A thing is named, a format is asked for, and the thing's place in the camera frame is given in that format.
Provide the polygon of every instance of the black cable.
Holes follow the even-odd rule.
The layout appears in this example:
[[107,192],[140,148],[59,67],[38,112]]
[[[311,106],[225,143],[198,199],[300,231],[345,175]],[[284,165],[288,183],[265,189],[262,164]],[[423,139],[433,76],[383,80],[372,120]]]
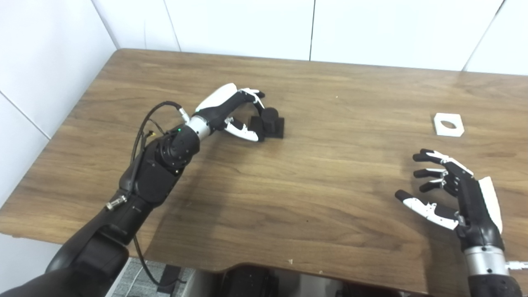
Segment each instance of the black cable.
[[134,161],[134,158],[136,157],[137,144],[139,143],[139,139],[141,137],[141,134],[143,133],[143,129],[145,129],[145,125],[147,124],[147,121],[150,119],[150,117],[152,116],[152,114],[156,110],[158,110],[160,107],[163,107],[163,106],[166,106],[166,105],[174,106],[177,110],[182,109],[182,106],[180,104],[176,103],[176,102],[165,101],[165,102],[162,102],[162,103],[154,106],[154,108],[152,108],[148,112],[148,114],[145,116],[145,118],[143,119],[143,122],[141,123],[141,125],[139,127],[139,130],[138,130],[137,135],[136,135],[136,140],[134,141],[134,149],[132,150],[132,156],[130,157],[130,163],[131,164]]
[[[162,102],[162,103],[154,106],[154,108],[152,108],[148,112],[148,114],[145,116],[145,118],[143,119],[143,122],[141,123],[141,125],[139,127],[139,130],[137,132],[136,140],[134,141],[134,148],[132,149],[132,155],[130,157],[130,163],[131,164],[134,162],[134,160],[136,158],[139,158],[139,160],[137,160],[136,164],[134,165],[134,169],[132,171],[132,177],[130,178],[130,188],[128,190],[127,197],[129,197],[132,194],[132,192],[133,192],[134,183],[136,182],[136,175],[137,175],[137,172],[139,170],[139,164],[141,163],[141,159],[143,158],[143,154],[145,153],[145,145],[147,143],[147,138],[153,134],[152,131],[149,131],[149,133],[147,135],[144,135],[143,130],[145,129],[145,125],[150,120],[156,125],[156,127],[162,132],[162,134],[164,134],[163,133],[163,129],[154,120],[152,120],[150,117],[152,116],[152,114],[156,110],[158,110],[159,108],[161,108],[163,106],[166,106],[166,105],[174,106],[177,110],[180,110],[182,108],[182,106],[179,105],[178,103],[175,103],[175,102],[172,102],[172,101],[165,101],[165,102]],[[139,150],[139,154],[136,156],[137,145],[138,145],[140,140],[141,140],[141,148]],[[160,282],[158,282],[157,280],[154,279],[154,277],[152,276],[152,273],[148,269],[147,263],[145,263],[145,259],[143,258],[143,254],[141,252],[141,249],[139,248],[139,242],[138,242],[136,236],[134,236],[134,245],[136,246],[136,252],[137,252],[137,255],[139,257],[139,261],[141,262],[141,265],[143,266],[143,270],[145,270],[145,273],[147,274],[148,278],[155,285],[157,285],[158,287],[168,287],[168,286],[175,285],[177,282],[181,282],[182,284],[187,283],[187,282],[184,282],[184,281],[180,280],[179,278],[176,278],[174,281],[172,281],[172,282],[170,282],[168,284],[160,284]]]
[[148,120],[151,121],[152,123],[154,123],[154,125],[156,125],[156,128],[158,128],[158,130],[159,130],[159,132],[160,132],[161,134],[165,134],[165,132],[163,131],[163,129],[161,128],[161,126],[160,126],[155,120],[153,120],[153,119],[151,119],[151,118],[148,119]]
[[187,283],[185,281],[180,280],[177,277],[175,280],[173,280],[173,281],[171,281],[171,282],[169,282],[167,284],[160,284],[160,282],[158,282],[157,280],[154,279],[154,277],[152,276],[152,273],[150,273],[150,270],[147,267],[147,263],[145,263],[145,259],[143,258],[143,254],[141,253],[141,249],[139,248],[139,242],[137,241],[137,237],[136,236],[134,236],[134,245],[136,246],[137,256],[139,257],[139,261],[141,262],[141,265],[143,266],[143,270],[145,270],[145,273],[147,274],[148,278],[155,285],[157,285],[158,287],[168,287],[168,286],[175,285],[177,282],[180,282],[182,284],[186,284]]

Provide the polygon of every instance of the robotic arm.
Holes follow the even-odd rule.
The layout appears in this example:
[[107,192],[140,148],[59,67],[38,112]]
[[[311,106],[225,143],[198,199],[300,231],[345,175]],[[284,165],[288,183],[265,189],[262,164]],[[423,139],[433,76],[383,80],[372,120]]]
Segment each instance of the robotic arm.
[[435,178],[423,184],[420,192],[444,189],[458,200],[459,210],[430,203],[403,190],[395,196],[429,221],[456,232],[466,257],[471,296],[521,297],[521,289],[510,276],[504,258],[501,212],[491,178],[476,180],[471,170],[437,151],[422,149],[412,158],[444,167],[418,170],[414,177]]
[[259,140],[261,136],[229,115],[244,103],[253,103],[260,114],[263,97],[258,90],[237,90],[230,83],[204,100],[191,118],[176,103],[156,106],[142,123],[142,130],[150,115],[163,105],[176,107],[185,124],[142,148],[121,177],[119,189],[110,202],[61,247],[45,274],[0,297],[105,296],[128,259],[126,246],[150,212],[163,204],[185,167],[200,151],[200,143],[222,130]]

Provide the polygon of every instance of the wooden table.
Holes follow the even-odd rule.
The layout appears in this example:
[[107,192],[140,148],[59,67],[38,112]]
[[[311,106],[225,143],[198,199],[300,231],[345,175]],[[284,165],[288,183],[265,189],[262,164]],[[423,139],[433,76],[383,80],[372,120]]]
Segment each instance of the wooden table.
[[[112,56],[1,209],[0,231],[64,243],[117,189],[151,107],[174,100],[191,112],[228,82],[264,91],[285,138],[205,140],[139,232],[148,259],[466,295],[454,233],[393,196],[417,193],[412,171],[425,165],[411,156],[426,147],[493,177],[507,258],[527,260],[527,77],[141,50]],[[436,136],[436,112],[461,114],[465,134]],[[180,121],[170,108],[154,118]],[[456,206],[441,191],[429,197]],[[527,274],[513,275],[528,292]]]

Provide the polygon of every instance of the white wall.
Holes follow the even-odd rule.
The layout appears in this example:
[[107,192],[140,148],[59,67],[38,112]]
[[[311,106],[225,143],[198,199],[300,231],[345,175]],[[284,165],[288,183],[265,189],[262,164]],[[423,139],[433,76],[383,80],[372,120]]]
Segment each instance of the white wall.
[[[115,49],[89,0],[0,1],[0,206]],[[0,292],[58,248],[0,234]]]
[[166,0],[182,51],[308,60],[314,0]]
[[0,90],[49,138],[116,50],[89,0],[0,1]]
[[180,51],[164,0],[93,0],[118,48]]
[[467,71],[528,75],[528,0],[506,0]]
[[312,60],[460,71],[501,2],[317,1]]

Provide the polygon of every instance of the hole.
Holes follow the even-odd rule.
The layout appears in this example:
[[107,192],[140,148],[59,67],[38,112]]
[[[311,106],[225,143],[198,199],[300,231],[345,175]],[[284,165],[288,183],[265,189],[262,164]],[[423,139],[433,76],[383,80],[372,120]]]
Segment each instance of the hole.
[[445,128],[455,129],[457,127],[455,126],[455,124],[448,122],[446,120],[441,120],[440,122],[442,123],[442,125],[444,125]]

